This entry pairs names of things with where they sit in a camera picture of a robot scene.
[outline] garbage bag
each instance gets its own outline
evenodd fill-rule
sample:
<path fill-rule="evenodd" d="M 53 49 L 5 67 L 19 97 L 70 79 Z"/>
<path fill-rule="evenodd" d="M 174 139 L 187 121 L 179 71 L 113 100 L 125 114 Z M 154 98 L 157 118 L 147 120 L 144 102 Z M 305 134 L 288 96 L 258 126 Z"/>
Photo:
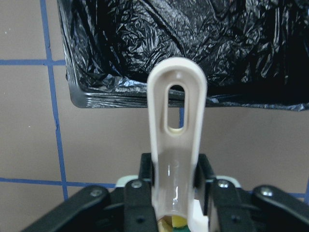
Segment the garbage bag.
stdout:
<path fill-rule="evenodd" d="M 58 0 L 73 103 L 147 107 L 147 77 L 195 61 L 206 106 L 309 109 L 308 0 Z M 174 87 L 169 105 L 182 107 Z"/>

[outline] beige wall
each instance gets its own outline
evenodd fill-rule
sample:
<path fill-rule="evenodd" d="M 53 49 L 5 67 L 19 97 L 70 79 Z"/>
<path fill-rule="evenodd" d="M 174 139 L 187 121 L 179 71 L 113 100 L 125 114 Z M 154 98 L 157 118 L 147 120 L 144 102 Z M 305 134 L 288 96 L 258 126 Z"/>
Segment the beige wall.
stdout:
<path fill-rule="evenodd" d="M 56 0 L 46 6 L 52 57 L 63 60 Z M 1 60 L 46 59 L 39 0 L 0 1 L 0 21 Z M 147 109 L 76 108 L 65 66 L 53 72 L 67 181 L 115 183 L 137 174 L 141 153 L 150 152 Z M 0 65 L 1 232 L 18 231 L 63 201 L 49 77 L 44 65 Z M 169 116 L 177 123 L 178 109 Z M 309 111 L 207 108 L 200 151 L 245 189 L 269 183 L 305 193 L 308 136 Z M 69 186 L 69 195 L 78 189 Z"/>

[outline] screw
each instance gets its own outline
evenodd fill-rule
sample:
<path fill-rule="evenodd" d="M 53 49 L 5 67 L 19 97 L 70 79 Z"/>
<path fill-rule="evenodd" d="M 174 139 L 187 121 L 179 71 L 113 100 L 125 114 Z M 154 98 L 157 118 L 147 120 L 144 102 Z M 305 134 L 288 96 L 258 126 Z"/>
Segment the screw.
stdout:
<path fill-rule="evenodd" d="M 103 191 L 99 188 L 95 188 L 91 191 L 90 196 L 92 197 L 97 197 L 99 195 L 101 195 L 103 193 Z"/>
<path fill-rule="evenodd" d="M 228 181 L 227 180 L 218 180 L 218 186 L 225 189 L 225 188 L 228 187 Z"/>
<path fill-rule="evenodd" d="M 261 187 L 261 194 L 264 195 L 264 196 L 267 196 L 267 197 L 271 197 L 272 191 L 268 187 Z"/>
<path fill-rule="evenodd" d="M 142 186 L 142 183 L 141 183 L 141 181 L 136 180 L 136 181 L 132 182 L 131 186 L 135 189 L 138 189 Z"/>

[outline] white plastic part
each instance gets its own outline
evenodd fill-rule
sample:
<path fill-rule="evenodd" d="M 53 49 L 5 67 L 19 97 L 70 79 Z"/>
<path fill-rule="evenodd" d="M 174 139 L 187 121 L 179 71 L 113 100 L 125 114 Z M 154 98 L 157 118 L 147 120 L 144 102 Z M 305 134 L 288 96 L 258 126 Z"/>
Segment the white plastic part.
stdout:
<path fill-rule="evenodd" d="M 169 90 L 184 89 L 184 122 L 168 126 Z M 186 58 L 168 58 L 151 71 L 147 82 L 151 154 L 154 163 L 153 206 L 157 219 L 179 215 L 192 222 L 194 170 L 197 164 L 207 83 L 204 72 Z"/>
<path fill-rule="evenodd" d="M 123 176 L 121 178 L 119 178 L 117 180 L 117 183 L 116 183 L 116 188 L 124 188 L 127 184 L 127 182 L 131 181 L 131 180 L 135 180 L 135 179 L 138 179 L 139 176 L 138 175 L 126 175 L 126 176 Z"/>

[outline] dustpan handle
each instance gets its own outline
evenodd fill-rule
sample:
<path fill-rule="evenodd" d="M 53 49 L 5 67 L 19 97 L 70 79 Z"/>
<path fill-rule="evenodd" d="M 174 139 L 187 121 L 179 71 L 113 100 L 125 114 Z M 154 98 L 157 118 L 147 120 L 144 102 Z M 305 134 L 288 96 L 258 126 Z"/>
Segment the dustpan handle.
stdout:
<path fill-rule="evenodd" d="M 168 125 L 169 90 L 185 91 L 184 124 Z M 203 71 L 186 58 L 160 62 L 147 82 L 151 153 L 155 170 L 153 205 L 158 218 L 187 217 L 193 201 L 193 175 L 197 164 L 207 83 Z"/>

